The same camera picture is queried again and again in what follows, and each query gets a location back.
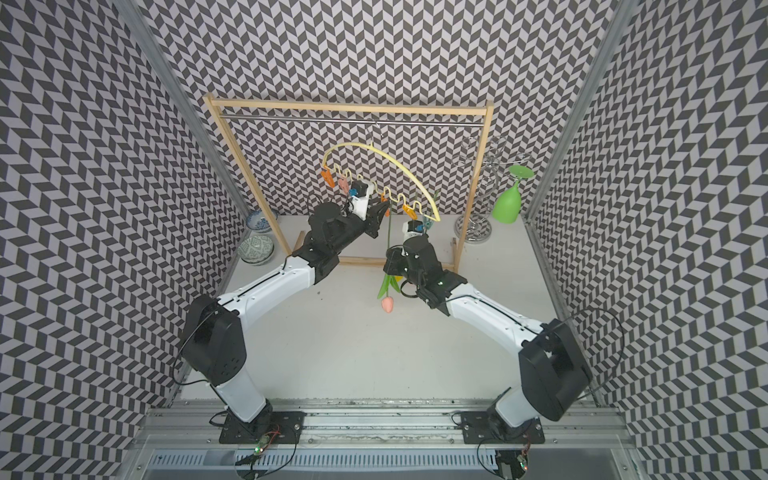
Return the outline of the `pink tulip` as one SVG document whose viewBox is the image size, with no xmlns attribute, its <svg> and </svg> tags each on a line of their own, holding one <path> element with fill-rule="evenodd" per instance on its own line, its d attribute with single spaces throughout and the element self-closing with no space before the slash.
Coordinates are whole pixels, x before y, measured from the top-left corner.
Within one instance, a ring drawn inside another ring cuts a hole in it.
<svg viewBox="0 0 768 480">
<path fill-rule="evenodd" d="M 391 246 L 391 231 L 392 231 L 392 218 L 390 210 L 387 211 L 385 216 L 388 218 L 387 224 L 387 247 Z M 394 298 L 390 294 L 390 290 L 393 289 L 396 293 L 400 293 L 400 284 L 398 282 L 399 277 L 390 274 L 385 274 L 382 279 L 382 283 L 378 292 L 377 298 L 380 300 L 381 308 L 385 313 L 391 313 L 394 309 Z"/>
</svg>

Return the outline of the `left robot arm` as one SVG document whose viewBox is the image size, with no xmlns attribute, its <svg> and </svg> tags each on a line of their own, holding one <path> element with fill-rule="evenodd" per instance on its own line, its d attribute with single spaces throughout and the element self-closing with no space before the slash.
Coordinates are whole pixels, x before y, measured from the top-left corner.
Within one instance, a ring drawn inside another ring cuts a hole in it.
<svg viewBox="0 0 768 480">
<path fill-rule="evenodd" d="M 201 295 L 190 305 L 179 356 L 203 375 L 239 422 L 257 423 L 270 408 L 245 367 L 245 333 L 270 310 L 325 279 L 360 236 L 377 237 L 389 208 L 387 200 L 356 197 L 344 206 L 322 203 L 309 216 L 302 245 L 280 267 L 234 292 Z"/>
</svg>

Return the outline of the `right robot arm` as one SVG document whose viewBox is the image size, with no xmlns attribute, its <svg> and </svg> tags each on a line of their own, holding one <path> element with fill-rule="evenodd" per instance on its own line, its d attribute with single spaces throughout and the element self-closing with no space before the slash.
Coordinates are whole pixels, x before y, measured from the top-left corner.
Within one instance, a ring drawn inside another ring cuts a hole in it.
<svg viewBox="0 0 768 480">
<path fill-rule="evenodd" d="M 425 235 L 387 249 L 384 272 L 415 286 L 429 308 L 461 320 L 517 357 L 519 379 L 494 401 L 489 416 L 518 429 L 535 418 L 560 420 L 593 379 L 585 355 L 563 321 L 527 318 L 445 269 Z"/>
</svg>

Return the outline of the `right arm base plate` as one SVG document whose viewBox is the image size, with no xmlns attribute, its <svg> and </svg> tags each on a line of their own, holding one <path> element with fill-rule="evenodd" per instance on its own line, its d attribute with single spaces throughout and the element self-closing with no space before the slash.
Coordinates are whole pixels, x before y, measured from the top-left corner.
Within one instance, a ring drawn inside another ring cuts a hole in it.
<svg viewBox="0 0 768 480">
<path fill-rule="evenodd" d="M 451 420 L 461 430 L 465 444 L 501 443 L 510 445 L 537 445 L 545 442 L 543 427 L 538 418 L 520 426 L 510 426 L 497 414 L 487 411 L 458 411 Z"/>
</svg>

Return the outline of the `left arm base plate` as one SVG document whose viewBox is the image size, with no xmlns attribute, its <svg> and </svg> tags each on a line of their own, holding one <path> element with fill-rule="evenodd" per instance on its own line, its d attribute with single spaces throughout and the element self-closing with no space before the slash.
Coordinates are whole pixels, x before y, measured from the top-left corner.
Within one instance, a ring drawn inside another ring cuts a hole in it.
<svg viewBox="0 0 768 480">
<path fill-rule="evenodd" d="M 267 411 L 264 409 L 253 421 L 244 422 L 227 412 L 221 428 L 219 443 L 225 445 L 256 445 L 264 436 L 274 437 L 273 445 L 294 445 L 303 432 L 306 414 L 302 411 Z"/>
</svg>

